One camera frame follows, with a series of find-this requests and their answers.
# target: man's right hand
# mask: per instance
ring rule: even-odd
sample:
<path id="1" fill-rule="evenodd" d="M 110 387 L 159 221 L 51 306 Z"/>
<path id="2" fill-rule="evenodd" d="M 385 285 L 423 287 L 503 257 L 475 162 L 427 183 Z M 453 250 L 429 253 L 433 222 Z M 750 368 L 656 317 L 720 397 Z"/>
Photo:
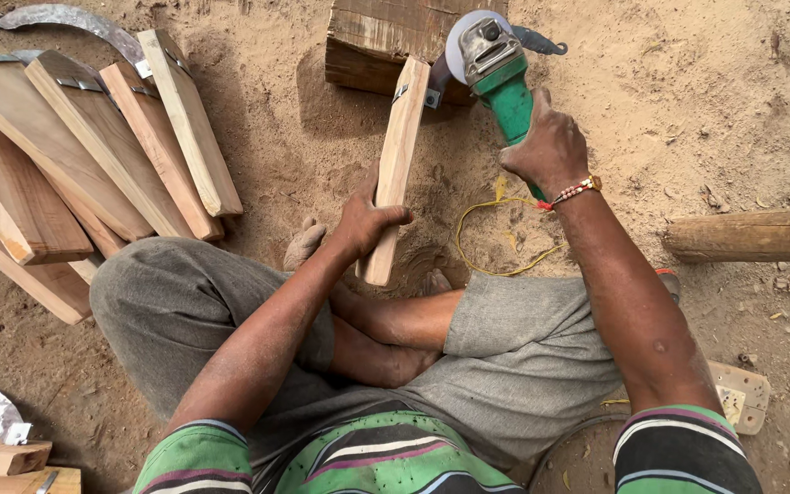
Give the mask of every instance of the man's right hand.
<path id="1" fill-rule="evenodd" d="M 499 153 L 502 167 L 525 182 L 541 187 L 554 200 L 570 185 L 590 175 L 587 140 L 575 120 L 550 107 L 550 91 L 533 89 L 532 118 L 526 139 Z"/>

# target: bracelet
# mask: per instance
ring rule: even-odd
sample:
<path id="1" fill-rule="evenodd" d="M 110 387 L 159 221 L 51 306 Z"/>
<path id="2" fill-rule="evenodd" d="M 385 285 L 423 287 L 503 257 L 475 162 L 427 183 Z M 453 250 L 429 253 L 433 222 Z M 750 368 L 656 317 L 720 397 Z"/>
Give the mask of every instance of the bracelet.
<path id="1" fill-rule="evenodd" d="M 565 199 L 570 197 L 574 197 L 579 193 L 582 193 L 588 189 L 596 189 L 598 191 L 602 190 L 602 179 L 599 178 L 597 175 L 590 175 L 589 177 L 581 180 L 580 183 L 576 185 L 572 185 L 571 187 L 566 188 L 563 192 L 561 192 L 556 199 L 551 202 L 544 202 L 543 200 L 538 201 L 537 208 L 544 209 L 547 211 L 551 211 L 554 208 L 555 204 L 559 204 L 563 202 Z"/>

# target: foot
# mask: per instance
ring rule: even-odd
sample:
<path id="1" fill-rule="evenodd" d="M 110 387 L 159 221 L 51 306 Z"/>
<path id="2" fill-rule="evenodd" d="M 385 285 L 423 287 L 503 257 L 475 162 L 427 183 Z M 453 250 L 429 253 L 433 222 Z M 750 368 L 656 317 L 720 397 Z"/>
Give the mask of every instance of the foot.
<path id="1" fill-rule="evenodd" d="M 444 273 L 442 273 L 440 269 L 434 268 L 431 272 L 426 273 L 426 278 L 422 281 L 420 294 L 423 297 L 429 297 L 448 292 L 452 289 L 453 286 L 450 286 Z"/>
<path id="2" fill-rule="evenodd" d="M 394 389 L 408 384 L 440 357 L 440 352 L 382 344 L 334 317 L 335 357 L 328 372 L 367 386 Z"/>
<path id="3" fill-rule="evenodd" d="M 285 250 L 283 271 L 297 271 L 319 249 L 325 236 L 325 225 L 317 225 L 315 218 L 307 216 L 300 231 L 291 239 Z"/>

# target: striped shirt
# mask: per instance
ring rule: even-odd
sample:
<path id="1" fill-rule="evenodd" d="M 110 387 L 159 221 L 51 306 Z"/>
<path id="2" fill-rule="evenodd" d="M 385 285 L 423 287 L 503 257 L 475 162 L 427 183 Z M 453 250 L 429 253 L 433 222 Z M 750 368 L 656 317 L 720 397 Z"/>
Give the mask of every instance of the striped shirt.
<path id="1" fill-rule="evenodd" d="M 253 475 L 247 441 L 200 420 L 148 455 L 137 494 L 525 493 L 477 456 L 444 422 L 401 402 L 384 403 L 304 438 Z M 645 410 L 614 450 L 622 494 L 755 494 L 758 480 L 733 428 L 699 407 Z"/>

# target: angle grinder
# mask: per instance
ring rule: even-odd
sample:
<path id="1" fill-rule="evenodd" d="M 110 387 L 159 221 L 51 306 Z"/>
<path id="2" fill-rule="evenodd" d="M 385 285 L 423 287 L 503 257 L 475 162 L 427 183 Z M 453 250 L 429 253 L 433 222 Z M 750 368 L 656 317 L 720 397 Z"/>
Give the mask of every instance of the angle grinder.
<path id="1" fill-rule="evenodd" d="M 432 67 L 428 88 L 437 91 L 433 94 L 434 106 L 441 100 L 447 81 L 455 77 L 492 110 L 507 145 L 520 142 L 526 137 L 532 116 L 524 48 L 540 54 L 565 54 L 569 49 L 565 43 L 555 44 L 531 29 L 512 27 L 498 12 L 469 12 L 456 21 L 447 36 L 446 51 Z M 528 186 L 533 197 L 544 200 L 537 185 Z"/>

